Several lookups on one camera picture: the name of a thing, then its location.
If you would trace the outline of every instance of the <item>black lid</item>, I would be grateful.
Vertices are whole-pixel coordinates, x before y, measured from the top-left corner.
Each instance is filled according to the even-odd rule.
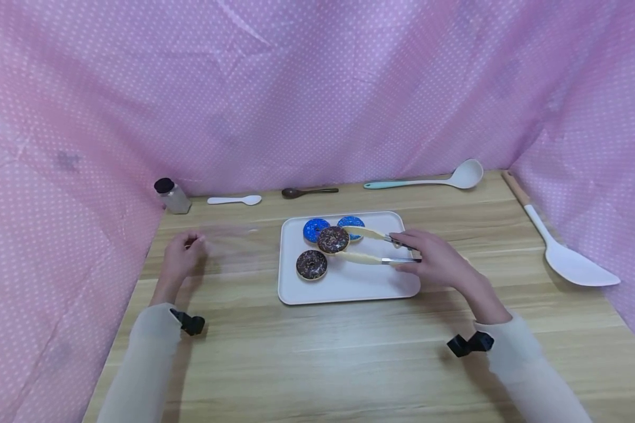
[[[158,181],[153,184],[153,188],[155,188],[158,193],[167,193],[174,189],[174,181],[170,178],[158,179]]]

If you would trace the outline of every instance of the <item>blue frosting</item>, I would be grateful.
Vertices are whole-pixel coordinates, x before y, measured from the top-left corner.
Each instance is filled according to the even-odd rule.
[[[308,240],[308,242],[315,244],[318,242],[319,232],[326,227],[330,227],[330,224],[325,219],[310,219],[303,226],[303,237]]]
[[[346,217],[342,217],[341,220],[339,221],[339,223],[337,223],[339,226],[361,226],[364,227],[364,222],[362,222],[362,219],[359,217],[355,217],[355,216],[346,216]],[[362,236],[360,235],[350,235],[350,241],[355,241],[358,239],[361,239]]]

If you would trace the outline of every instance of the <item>white ladle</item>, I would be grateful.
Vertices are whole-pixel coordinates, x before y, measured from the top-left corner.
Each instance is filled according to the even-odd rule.
[[[229,202],[243,202],[248,206],[254,206],[261,202],[261,196],[246,196],[246,197],[210,197],[207,199],[207,204],[226,204]]]
[[[612,272],[604,270],[581,254],[568,249],[556,241],[550,235],[539,214],[536,213],[529,196],[522,190],[513,175],[509,171],[504,170],[501,172],[501,176],[510,187],[510,190],[513,191],[517,201],[522,204],[533,225],[536,226],[536,229],[539,230],[543,240],[546,242],[546,261],[554,271],[558,272],[559,276],[564,277],[572,284],[583,286],[608,286],[621,282],[618,276]]]
[[[428,179],[426,181],[379,181],[367,182],[364,187],[367,190],[383,190],[383,188],[403,187],[408,184],[448,184],[448,186],[468,190],[476,186],[485,171],[482,165],[475,159],[468,159],[456,168],[452,176],[448,179]]]

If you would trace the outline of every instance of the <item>hand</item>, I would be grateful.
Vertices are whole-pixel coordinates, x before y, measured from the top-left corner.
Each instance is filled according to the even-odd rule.
[[[475,320],[482,324],[495,325],[512,320],[487,277],[475,270],[447,241],[418,230],[391,233],[390,236],[421,253],[421,263],[398,264],[395,266],[397,271],[414,273],[422,282],[456,289],[468,301]]]
[[[186,231],[176,235],[167,244],[162,260],[160,278],[153,293],[150,306],[161,303],[174,304],[184,279],[193,272],[201,259],[207,255],[205,235]]]
[[[391,233],[392,239],[414,247],[421,253],[421,263],[397,264],[395,269],[414,273],[422,281],[448,286],[464,293],[471,285],[489,284],[447,241],[433,233],[408,230]]]

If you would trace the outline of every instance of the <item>left hand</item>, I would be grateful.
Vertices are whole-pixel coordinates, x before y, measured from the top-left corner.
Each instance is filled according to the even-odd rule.
[[[179,233],[167,244],[165,249],[160,281],[181,285],[206,255],[205,235],[203,233],[197,231]]]

